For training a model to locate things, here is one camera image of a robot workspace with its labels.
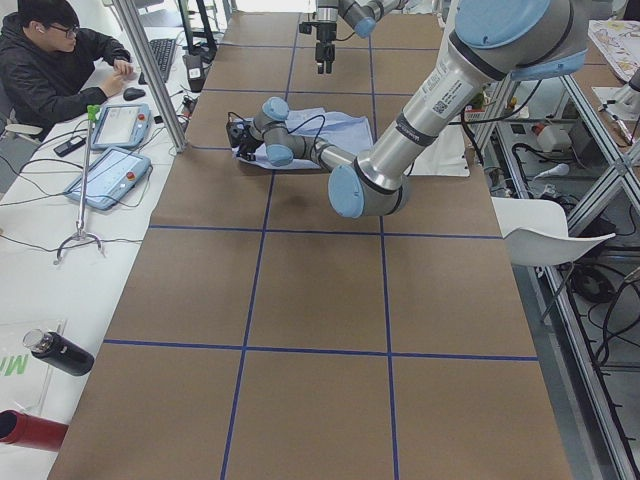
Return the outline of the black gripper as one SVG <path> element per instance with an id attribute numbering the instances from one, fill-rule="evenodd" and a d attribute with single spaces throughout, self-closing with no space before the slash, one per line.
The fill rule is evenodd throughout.
<path id="1" fill-rule="evenodd" d="M 310 35 L 316 29 L 315 60 L 317 73 L 332 73 L 335 60 L 335 45 L 337 39 L 337 23 L 335 21 L 303 21 L 298 30 L 302 34 Z"/>
<path id="2" fill-rule="evenodd" d="M 250 133 L 247 122 L 228 122 L 227 136 L 237 157 L 244 161 L 256 160 L 256 152 L 261 146 L 261 141 Z"/>

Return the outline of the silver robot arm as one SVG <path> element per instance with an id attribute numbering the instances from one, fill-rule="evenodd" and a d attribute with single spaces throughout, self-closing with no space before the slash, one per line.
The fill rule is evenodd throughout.
<path id="1" fill-rule="evenodd" d="M 316 1 L 313 16 L 298 25 L 301 34 L 316 32 L 315 62 L 318 74 L 331 74 L 335 61 L 337 21 L 342 18 L 360 38 L 367 38 L 377 23 L 387 14 L 402 10 L 407 4 L 403 0 L 374 0 L 360 4 L 354 0 Z"/>
<path id="2" fill-rule="evenodd" d="M 384 216 L 409 198 L 406 169 L 461 114 L 480 89 L 505 77 L 541 80 L 579 70 L 587 51 L 588 1 L 461 1 L 437 66 L 373 146 L 357 155 L 314 135 L 291 133 L 290 110 L 267 99 L 226 130 L 237 156 L 265 147 L 270 165 L 309 160 L 329 171 L 328 196 L 341 216 Z"/>

